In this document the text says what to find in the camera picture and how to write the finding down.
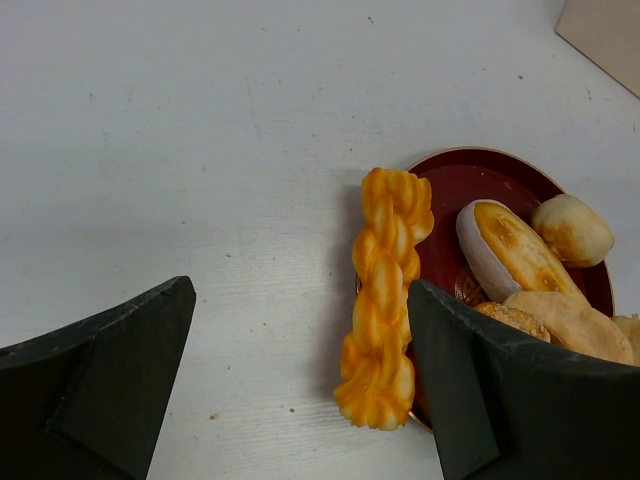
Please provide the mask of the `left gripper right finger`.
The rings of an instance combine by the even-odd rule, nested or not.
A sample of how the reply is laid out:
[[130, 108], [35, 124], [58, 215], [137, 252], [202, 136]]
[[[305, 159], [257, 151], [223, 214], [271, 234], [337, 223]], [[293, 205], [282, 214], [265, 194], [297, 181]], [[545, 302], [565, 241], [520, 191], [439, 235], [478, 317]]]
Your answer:
[[635, 479], [639, 371], [545, 343], [424, 280], [408, 293], [447, 479]]

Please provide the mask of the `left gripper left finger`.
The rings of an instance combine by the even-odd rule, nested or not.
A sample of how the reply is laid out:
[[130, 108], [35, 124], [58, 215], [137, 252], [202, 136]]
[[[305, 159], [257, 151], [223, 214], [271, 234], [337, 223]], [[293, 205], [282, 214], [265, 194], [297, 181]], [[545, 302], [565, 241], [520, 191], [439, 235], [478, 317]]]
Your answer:
[[178, 276], [3, 347], [2, 478], [146, 478], [195, 304]]

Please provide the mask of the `sugared ring donut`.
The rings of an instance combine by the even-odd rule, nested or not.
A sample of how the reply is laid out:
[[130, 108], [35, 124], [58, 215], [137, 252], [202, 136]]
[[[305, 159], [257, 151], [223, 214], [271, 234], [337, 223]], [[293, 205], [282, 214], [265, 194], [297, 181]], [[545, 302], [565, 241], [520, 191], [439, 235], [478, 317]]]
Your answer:
[[546, 327], [534, 316], [520, 309], [497, 302], [482, 302], [477, 304], [474, 310], [532, 337], [547, 343], [551, 342], [551, 336]]

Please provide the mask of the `blue checkered paper bag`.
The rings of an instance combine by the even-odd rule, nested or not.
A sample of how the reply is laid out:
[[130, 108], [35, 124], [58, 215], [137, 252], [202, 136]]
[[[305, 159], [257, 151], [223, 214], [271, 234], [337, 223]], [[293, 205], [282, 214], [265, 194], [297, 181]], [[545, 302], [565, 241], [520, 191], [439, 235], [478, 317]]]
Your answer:
[[639, 97], [639, 0], [567, 0], [555, 32]]

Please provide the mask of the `twisted orange bread stick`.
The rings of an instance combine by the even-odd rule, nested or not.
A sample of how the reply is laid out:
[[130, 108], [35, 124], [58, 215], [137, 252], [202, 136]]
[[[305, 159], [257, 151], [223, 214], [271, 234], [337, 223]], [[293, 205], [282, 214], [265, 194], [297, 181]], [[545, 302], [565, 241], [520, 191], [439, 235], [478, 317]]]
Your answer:
[[406, 424], [415, 395], [407, 300], [421, 271], [416, 247], [434, 228], [432, 189], [406, 170], [376, 167], [361, 195], [365, 225], [352, 248], [360, 286], [334, 399], [353, 425], [392, 431]]

